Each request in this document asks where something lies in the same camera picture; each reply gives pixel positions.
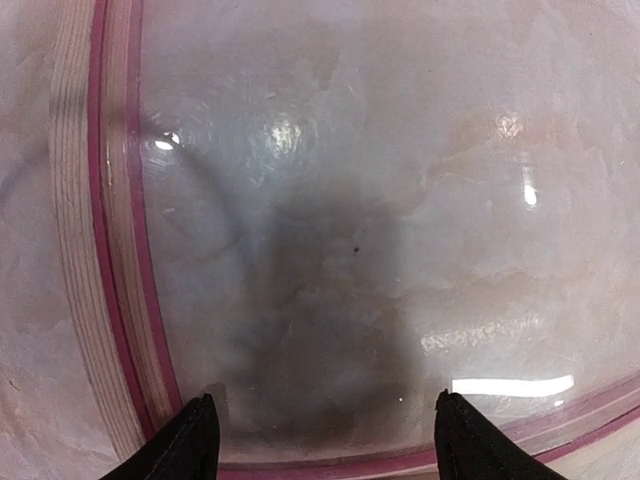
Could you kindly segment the wooden picture frame red edge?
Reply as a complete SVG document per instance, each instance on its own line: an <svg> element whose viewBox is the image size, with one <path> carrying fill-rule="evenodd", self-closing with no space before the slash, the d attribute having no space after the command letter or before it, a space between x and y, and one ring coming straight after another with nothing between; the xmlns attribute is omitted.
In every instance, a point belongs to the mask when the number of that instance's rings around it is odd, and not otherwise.
<svg viewBox="0 0 640 480"><path fill-rule="evenodd" d="M129 457L190 399L179 389L148 235L141 145L142 18L149 1L69 1L56 49L50 148L63 271L79 343L117 454ZM228 463L222 479L434 479L434 443L375 455ZM528 455L570 479L639 475L639 369L511 423Z"/></svg>

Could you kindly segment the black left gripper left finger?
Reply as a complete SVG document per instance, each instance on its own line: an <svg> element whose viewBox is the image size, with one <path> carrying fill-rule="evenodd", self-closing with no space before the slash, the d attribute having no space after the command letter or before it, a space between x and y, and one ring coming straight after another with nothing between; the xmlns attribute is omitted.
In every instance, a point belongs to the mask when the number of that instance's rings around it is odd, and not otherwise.
<svg viewBox="0 0 640 480"><path fill-rule="evenodd" d="M216 480L221 432L213 397L190 400L103 480Z"/></svg>

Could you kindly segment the clear acrylic sheet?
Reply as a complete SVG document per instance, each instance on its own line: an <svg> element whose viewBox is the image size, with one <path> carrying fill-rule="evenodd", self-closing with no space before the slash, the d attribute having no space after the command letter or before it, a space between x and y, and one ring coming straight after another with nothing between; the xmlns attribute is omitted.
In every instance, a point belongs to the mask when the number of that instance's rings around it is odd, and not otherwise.
<svg viewBox="0 0 640 480"><path fill-rule="evenodd" d="M639 369L635 1L149 1L144 193L228 463L417 449Z"/></svg>

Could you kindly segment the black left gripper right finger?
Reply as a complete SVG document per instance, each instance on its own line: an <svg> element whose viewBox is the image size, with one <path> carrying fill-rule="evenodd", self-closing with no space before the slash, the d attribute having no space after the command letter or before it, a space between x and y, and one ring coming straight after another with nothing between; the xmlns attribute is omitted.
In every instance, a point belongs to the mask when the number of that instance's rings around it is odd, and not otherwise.
<svg viewBox="0 0 640 480"><path fill-rule="evenodd" d="M437 398L434 443L441 479L564 479L519 448L458 393L443 391Z"/></svg>

